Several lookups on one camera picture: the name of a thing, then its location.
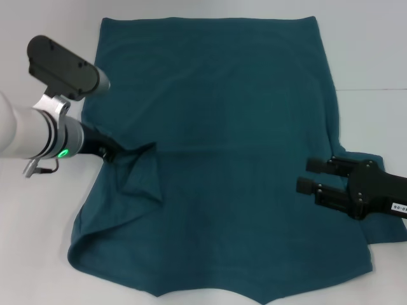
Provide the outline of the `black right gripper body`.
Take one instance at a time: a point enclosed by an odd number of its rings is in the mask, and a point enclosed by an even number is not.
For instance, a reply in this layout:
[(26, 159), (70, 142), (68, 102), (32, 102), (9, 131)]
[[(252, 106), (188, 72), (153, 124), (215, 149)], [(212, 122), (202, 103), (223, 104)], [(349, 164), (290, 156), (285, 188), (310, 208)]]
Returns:
[(369, 214), (406, 218), (406, 178), (389, 174), (371, 160), (360, 161), (348, 176), (349, 215), (363, 220)]

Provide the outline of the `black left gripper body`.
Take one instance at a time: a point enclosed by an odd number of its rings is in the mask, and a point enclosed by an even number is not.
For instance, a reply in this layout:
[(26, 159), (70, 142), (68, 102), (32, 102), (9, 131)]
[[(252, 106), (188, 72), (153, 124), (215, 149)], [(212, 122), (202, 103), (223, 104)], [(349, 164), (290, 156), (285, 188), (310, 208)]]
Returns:
[(86, 125), (81, 125), (83, 130), (83, 143), (79, 149), (79, 154), (92, 154), (102, 158), (100, 147), (105, 142), (115, 141), (112, 138), (93, 130)]

